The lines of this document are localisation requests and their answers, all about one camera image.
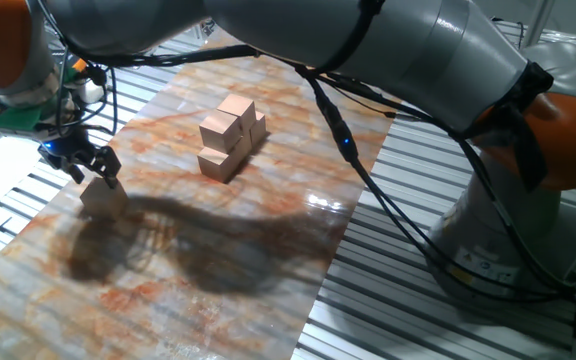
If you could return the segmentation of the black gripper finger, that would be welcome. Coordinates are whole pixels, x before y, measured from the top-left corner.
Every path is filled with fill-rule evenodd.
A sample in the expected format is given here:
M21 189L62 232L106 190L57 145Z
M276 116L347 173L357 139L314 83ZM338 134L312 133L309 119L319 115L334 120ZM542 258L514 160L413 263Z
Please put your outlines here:
M111 189L117 187L119 184L117 175L121 169L121 163L111 147L103 146L97 150L92 168L94 172L104 179Z
M77 162L67 162L65 164L65 172L70 175L76 184L81 184L85 179L85 175L81 170L81 164Z

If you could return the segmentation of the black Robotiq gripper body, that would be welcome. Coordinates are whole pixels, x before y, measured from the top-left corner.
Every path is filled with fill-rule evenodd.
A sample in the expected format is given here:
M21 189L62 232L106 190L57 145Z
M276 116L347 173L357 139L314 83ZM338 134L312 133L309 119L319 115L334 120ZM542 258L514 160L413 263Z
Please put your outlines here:
M64 137L41 143L38 152L53 169L66 171L71 164L91 163L96 147L85 129L75 127Z

